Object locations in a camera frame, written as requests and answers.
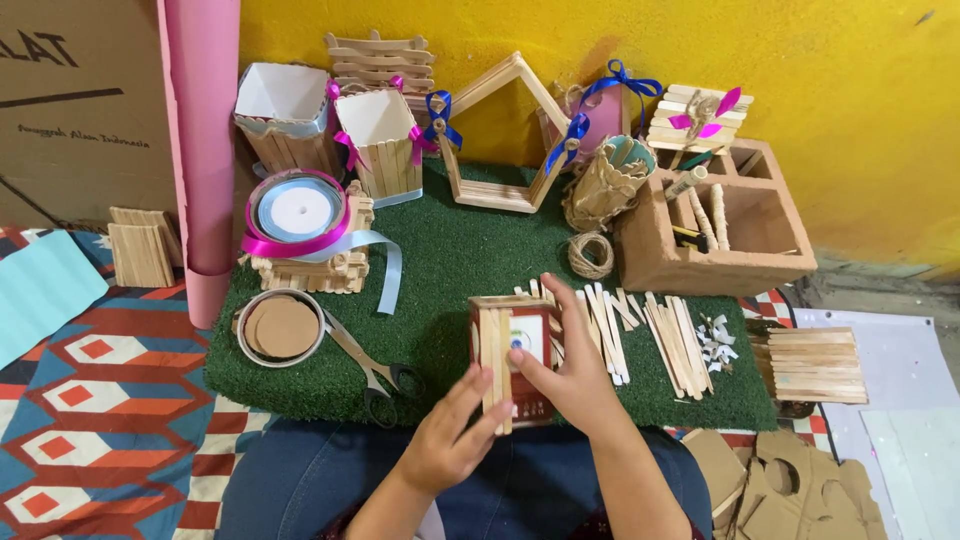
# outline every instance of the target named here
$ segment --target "person's left hand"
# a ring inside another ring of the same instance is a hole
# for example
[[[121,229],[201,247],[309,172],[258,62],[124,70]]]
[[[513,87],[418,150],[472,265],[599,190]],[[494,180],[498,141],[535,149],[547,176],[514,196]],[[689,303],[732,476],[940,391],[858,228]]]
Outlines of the person's left hand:
[[[492,382],[490,368],[471,363],[464,377],[423,419],[396,464],[396,471],[412,488],[436,497],[467,479],[487,455],[493,432],[513,413],[514,403],[494,404],[469,430],[464,428]]]

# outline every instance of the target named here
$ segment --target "scissors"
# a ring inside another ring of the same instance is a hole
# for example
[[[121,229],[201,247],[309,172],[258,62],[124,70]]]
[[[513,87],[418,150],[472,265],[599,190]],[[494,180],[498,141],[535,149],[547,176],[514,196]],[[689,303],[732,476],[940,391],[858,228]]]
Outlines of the scissors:
[[[363,348],[360,347],[356,339],[353,339],[353,336],[344,328],[344,325],[340,324],[340,321],[335,319],[326,309],[324,309],[324,317],[326,318],[326,322],[329,323],[326,325],[326,332],[360,365],[364,374],[367,375],[367,388],[363,392],[363,401],[364,406],[367,408],[367,414],[371,420],[381,428],[385,430],[392,428],[396,425],[396,407],[394,406],[394,400],[391,399],[390,394],[388,394],[383,386],[376,380],[373,372],[379,373],[400,395],[408,398],[418,398],[423,395],[425,389],[423,378],[417,373],[417,370],[406,364],[393,363],[385,366],[373,360],[373,358],[367,356],[367,353],[363,352]],[[414,390],[407,390],[400,387],[399,380],[401,375],[406,375],[413,380]],[[387,403],[387,410],[389,411],[388,418],[377,418],[376,415],[373,414],[372,405],[373,400],[376,399],[382,399]]]

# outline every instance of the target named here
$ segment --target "paper scrap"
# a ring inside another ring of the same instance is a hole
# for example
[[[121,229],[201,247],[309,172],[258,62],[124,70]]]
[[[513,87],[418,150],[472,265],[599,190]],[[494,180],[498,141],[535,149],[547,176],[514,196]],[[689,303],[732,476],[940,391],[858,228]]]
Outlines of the paper scrap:
[[[107,289],[67,231],[46,234],[0,260],[0,368],[83,313]]]

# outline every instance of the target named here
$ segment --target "blue jeans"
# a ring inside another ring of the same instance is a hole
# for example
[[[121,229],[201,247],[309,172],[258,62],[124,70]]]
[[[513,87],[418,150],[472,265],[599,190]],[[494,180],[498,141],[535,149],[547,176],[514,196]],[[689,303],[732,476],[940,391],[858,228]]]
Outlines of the blue jeans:
[[[686,447],[642,429],[674,497],[709,538],[707,484]],[[413,430],[281,419],[244,455],[224,494],[220,538],[302,540],[368,497]],[[572,427],[501,437],[437,507],[448,540],[565,538],[602,504],[587,438]]]

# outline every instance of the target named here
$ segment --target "black scissors handle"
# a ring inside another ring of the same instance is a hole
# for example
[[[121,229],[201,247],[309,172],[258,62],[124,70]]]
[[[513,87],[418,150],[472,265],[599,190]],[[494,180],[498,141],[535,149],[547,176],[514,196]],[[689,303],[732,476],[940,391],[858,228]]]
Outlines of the black scissors handle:
[[[407,376],[407,379],[413,382],[412,390],[408,390],[400,384],[401,375]],[[417,370],[408,366],[407,364],[390,364],[390,378],[394,380],[394,386],[396,387],[396,390],[408,398],[419,398],[423,395],[423,392],[426,391],[426,383],[423,382],[423,377],[420,376],[420,373],[418,373]]]
[[[386,404],[381,407],[386,408],[388,411],[386,419],[377,418],[376,414],[373,413],[373,402],[375,400],[386,402]],[[394,400],[390,399],[390,396],[385,392],[368,386],[363,391],[363,403],[367,408],[367,414],[370,416],[370,419],[373,420],[374,424],[377,424],[384,430],[389,430],[393,426],[396,426],[396,407],[394,406]]]

